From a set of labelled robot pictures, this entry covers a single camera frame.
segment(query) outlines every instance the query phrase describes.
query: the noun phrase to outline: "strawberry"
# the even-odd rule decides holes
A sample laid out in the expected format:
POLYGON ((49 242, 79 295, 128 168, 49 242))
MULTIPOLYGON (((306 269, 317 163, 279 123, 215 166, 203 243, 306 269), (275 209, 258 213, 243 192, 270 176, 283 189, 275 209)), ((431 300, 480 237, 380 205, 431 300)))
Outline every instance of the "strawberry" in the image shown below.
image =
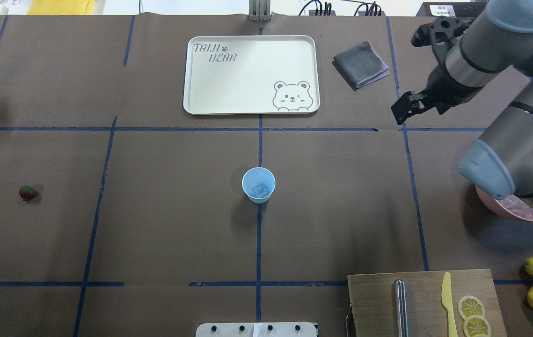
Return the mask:
POLYGON ((19 189, 19 196, 21 196, 23 201, 29 201, 33 199, 35 194, 36 190, 34 190, 31 186, 21 186, 21 188, 19 189))

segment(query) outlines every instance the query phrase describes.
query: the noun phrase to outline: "light blue joint cap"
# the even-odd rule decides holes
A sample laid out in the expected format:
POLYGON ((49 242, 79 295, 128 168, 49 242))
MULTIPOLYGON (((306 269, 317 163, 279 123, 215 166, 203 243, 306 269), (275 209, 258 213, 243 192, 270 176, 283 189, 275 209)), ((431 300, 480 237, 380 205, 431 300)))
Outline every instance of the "light blue joint cap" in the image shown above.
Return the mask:
POLYGON ((457 164, 467 179, 497 200, 514 194, 516 186, 508 168, 487 143, 477 139, 457 164))
POLYGON ((533 0, 490 0, 487 15, 495 25, 517 33, 533 33, 533 0))

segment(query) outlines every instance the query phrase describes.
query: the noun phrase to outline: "folded napkin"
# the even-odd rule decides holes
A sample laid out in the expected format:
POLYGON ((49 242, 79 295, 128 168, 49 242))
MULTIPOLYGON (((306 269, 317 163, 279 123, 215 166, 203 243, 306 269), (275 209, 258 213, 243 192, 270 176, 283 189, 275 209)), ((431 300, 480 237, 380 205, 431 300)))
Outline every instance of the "folded napkin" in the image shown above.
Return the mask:
POLYGON ((90 15, 95 0, 33 0, 28 15, 90 15))
POLYGON ((369 41, 351 47, 333 57, 337 70, 354 88, 362 88, 389 75, 389 66, 369 41))

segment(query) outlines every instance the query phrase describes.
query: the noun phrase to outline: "gray cloth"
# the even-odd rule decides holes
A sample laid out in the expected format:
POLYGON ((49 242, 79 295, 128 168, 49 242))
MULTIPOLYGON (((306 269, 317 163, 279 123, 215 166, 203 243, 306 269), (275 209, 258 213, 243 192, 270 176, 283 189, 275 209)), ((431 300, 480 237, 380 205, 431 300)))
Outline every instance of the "gray cloth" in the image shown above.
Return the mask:
POLYGON ((389 75, 389 66, 369 41, 360 43, 333 57, 337 70, 356 89, 389 75))

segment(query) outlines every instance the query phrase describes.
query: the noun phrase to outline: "white tray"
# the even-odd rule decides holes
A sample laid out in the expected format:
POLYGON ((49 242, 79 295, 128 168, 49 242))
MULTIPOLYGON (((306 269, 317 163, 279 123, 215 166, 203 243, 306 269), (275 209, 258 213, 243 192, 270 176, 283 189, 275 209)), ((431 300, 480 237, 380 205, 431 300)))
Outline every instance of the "white tray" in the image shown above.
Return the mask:
POLYGON ((192 115, 313 113, 320 106, 308 36, 194 37, 183 107, 192 115))

